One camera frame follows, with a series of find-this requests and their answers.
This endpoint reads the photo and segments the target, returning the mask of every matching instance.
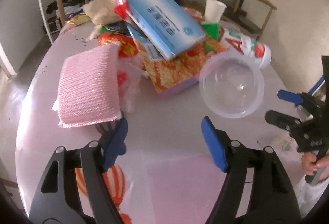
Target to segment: metal bolt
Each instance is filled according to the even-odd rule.
[[[235,148],[239,147],[240,146],[240,143],[237,141],[237,140],[232,140],[231,141],[231,145]]]
[[[97,140],[93,140],[89,143],[90,148],[95,148],[97,146],[98,146],[98,141]]]
[[[57,153],[61,153],[61,152],[63,152],[63,150],[64,150],[64,147],[62,147],[62,146],[56,148]]]
[[[265,151],[267,153],[273,153],[273,149],[271,147],[265,147]]]

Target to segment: pink scrubbing pad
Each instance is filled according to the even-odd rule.
[[[63,127],[109,122],[121,118],[116,43],[67,58],[58,86],[58,116]]]

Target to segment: blue circular logo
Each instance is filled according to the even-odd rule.
[[[185,27],[184,33],[187,34],[188,36],[191,36],[191,35],[193,35],[193,30],[191,27]]]

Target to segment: clear plastic bowl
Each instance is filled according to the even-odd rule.
[[[225,118],[253,113],[264,97],[264,77],[259,67],[235,51],[211,57],[201,70],[199,87],[206,105]]]

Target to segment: blue box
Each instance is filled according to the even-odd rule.
[[[128,15],[167,60],[202,42],[206,35],[174,0],[126,0]]]

